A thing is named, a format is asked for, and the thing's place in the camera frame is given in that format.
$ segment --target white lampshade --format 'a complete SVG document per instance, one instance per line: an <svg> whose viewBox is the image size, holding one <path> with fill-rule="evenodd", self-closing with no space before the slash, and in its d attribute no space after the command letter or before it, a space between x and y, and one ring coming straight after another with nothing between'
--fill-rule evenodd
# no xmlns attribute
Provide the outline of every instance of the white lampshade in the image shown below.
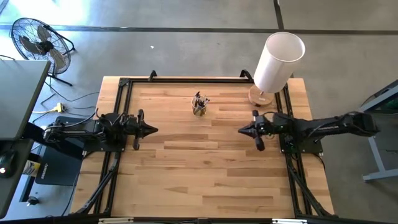
<svg viewBox="0 0 398 224"><path fill-rule="evenodd" d="M254 84L264 93L281 91L304 53L304 43L296 35L288 32L270 35L254 74Z"/></svg>

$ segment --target wooden tabletop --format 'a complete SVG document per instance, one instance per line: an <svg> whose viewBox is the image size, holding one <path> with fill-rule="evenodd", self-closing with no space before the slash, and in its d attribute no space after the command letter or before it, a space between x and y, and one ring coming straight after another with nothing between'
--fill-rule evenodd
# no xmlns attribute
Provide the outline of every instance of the wooden tabletop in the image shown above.
<svg viewBox="0 0 398 224"><path fill-rule="evenodd" d="M119 78L104 77L98 113L113 112ZM304 81L291 78L288 85L294 116L311 119ZM252 110L276 111L275 100L261 109L250 104L251 86L135 83L129 114L143 109L145 122L159 132L142 139L139 151L132 149L129 137L119 167L112 216L294 217L278 137L264 138L266 150L259 152L253 139L238 133L252 120ZM192 114L191 100L197 91L211 99L203 117ZM123 94L121 110L126 91ZM103 157L103 152L95 152L83 161L71 212L78 210L98 185ZM321 162L304 154L303 164L308 187L333 213Z"/></svg>

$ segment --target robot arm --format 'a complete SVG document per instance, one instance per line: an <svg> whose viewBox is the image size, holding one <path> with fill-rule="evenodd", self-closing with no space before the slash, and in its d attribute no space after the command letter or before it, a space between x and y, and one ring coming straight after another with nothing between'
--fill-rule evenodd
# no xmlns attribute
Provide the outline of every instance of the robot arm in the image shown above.
<svg viewBox="0 0 398 224"><path fill-rule="evenodd" d="M252 137L260 151L265 149L261 139L263 135L289 134L297 143L300 143L309 138L321 138L333 134L351 133L370 137L379 132L372 116L360 112L311 121L291 118L283 113L268 113L274 114L272 122L254 110L252 112L254 121L238 131Z"/></svg>
<svg viewBox="0 0 398 224"><path fill-rule="evenodd" d="M134 135L133 148L139 149L139 138L158 131L144 121L144 111L137 117L117 113L98 116L97 120L84 120L79 123L53 123L44 133L44 139L56 143L66 138L76 138L85 143L87 151L122 151L127 135Z"/></svg>

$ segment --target wooden lamp base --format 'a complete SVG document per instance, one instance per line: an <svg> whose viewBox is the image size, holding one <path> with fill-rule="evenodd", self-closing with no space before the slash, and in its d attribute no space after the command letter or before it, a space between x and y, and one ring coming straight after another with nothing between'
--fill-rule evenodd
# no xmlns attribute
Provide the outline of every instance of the wooden lamp base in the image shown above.
<svg viewBox="0 0 398 224"><path fill-rule="evenodd" d="M255 106L262 107L269 105L274 100L273 93L264 93L253 85L249 90L249 101Z"/></svg>

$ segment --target cup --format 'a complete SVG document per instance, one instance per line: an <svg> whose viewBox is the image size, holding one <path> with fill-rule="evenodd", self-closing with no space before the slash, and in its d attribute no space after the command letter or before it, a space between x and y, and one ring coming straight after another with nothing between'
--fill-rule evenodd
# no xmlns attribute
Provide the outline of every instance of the cup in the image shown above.
<svg viewBox="0 0 398 224"><path fill-rule="evenodd" d="M201 97L193 97L192 98L192 113L195 116L204 116L206 114L206 110L207 110L207 104L205 106L200 106L198 103L196 103L198 100L204 102L206 100L205 96L201 96Z"/></svg>

